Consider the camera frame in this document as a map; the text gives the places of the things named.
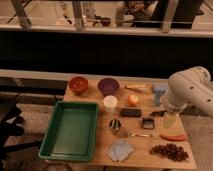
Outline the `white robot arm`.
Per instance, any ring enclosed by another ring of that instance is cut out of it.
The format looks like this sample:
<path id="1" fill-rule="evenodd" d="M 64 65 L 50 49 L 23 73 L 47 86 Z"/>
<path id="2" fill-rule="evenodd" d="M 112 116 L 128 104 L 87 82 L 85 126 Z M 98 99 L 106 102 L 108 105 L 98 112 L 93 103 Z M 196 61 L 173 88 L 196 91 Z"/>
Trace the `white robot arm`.
<path id="1" fill-rule="evenodd" d="M 169 114 L 181 113 L 191 103 L 213 118 L 213 90 L 209 88 L 211 75 L 201 66 L 172 74 L 162 97 L 163 108 Z"/>

